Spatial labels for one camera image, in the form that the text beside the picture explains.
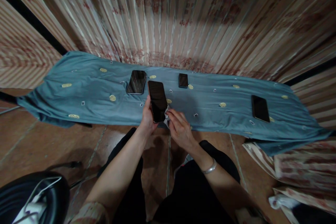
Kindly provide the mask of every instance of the sleeve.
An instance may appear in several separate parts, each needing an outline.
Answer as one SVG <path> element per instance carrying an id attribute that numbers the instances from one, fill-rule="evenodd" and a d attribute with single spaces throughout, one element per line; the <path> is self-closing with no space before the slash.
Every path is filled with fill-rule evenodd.
<path id="1" fill-rule="evenodd" d="M 98 202 L 89 202 L 81 207 L 70 224 L 108 224 L 109 215 L 105 207 Z"/>

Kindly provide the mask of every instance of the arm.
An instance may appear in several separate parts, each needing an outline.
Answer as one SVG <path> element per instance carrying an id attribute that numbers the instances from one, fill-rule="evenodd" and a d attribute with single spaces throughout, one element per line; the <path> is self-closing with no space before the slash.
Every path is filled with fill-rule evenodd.
<path id="1" fill-rule="evenodd" d="M 99 202 L 103 204 L 109 209 L 111 217 L 114 216 L 133 178 L 149 136 L 158 126 L 153 123 L 150 103 L 148 96 L 143 108 L 140 126 L 106 167 L 86 198 L 85 203 Z"/>
<path id="2" fill-rule="evenodd" d="M 169 128 L 172 138 L 192 156 L 202 171 L 208 170 L 214 161 L 192 136 L 190 124 L 184 114 L 170 109 L 168 115 L 171 120 Z M 217 199 L 231 217 L 237 209 L 257 206 L 243 187 L 219 164 L 214 171 L 205 174 L 205 177 Z"/>

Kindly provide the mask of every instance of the white cloth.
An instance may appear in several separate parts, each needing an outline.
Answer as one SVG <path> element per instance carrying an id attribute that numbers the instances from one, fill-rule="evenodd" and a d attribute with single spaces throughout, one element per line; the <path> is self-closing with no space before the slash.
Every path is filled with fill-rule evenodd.
<path id="1" fill-rule="evenodd" d="M 169 109 L 169 105 L 167 106 L 167 109 L 166 111 L 164 112 L 165 116 L 166 116 L 166 119 L 163 121 L 163 123 L 167 126 L 167 128 L 169 129 L 169 124 L 168 124 L 168 121 L 170 121 L 168 115 L 167 115 L 167 111 Z"/>
<path id="2" fill-rule="evenodd" d="M 289 209 L 293 209 L 300 204 L 299 201 L 289 198 L 283 194 L 277 194 L 275 196 L 269 197 L 268 201 L 273 209 L 279 209 L 281 205 L 284 205 Z"/>

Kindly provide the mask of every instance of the person's right hand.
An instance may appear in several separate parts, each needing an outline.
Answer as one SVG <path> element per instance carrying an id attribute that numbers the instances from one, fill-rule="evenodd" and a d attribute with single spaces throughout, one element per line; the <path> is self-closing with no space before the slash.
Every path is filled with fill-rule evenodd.
<path id="1" fill-rule="evenodd" d="M 197 141 L 194 139 L 191 133 L 190 124 L 182 112 L 178 112 L 174 109 L 167 111 L 169 121 L 169 129 L 172 138 L 175 142 L 187 152 L 191 150 Z"/>

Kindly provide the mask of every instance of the curtain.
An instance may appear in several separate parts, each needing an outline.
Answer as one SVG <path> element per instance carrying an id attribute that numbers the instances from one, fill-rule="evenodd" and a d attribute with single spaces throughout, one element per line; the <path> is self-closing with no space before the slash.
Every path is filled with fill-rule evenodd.
<path id="1" fill-rule="evenodd" d="M 336 67 L 305 79 L 291 88 L 322 127 L 336 130 Z"/>
<path id="2" fill-rule="evenodd" d="M 22 0 L 69 50 L 285 82 L 332 57 L 335 0 Z"/>
<path id="3" fill-rule="evenodd" d="M 250 156 L 286 186 L 274 188 L 297 201 L 336 215 L 336 138 L 267 156 L 254 143 L 244 143 Z"/>
<path id="4" fill-rule="evenodd" d="M 0 12 L 0 87 L 33 89 L 61 55 L 6 0 Z"/>

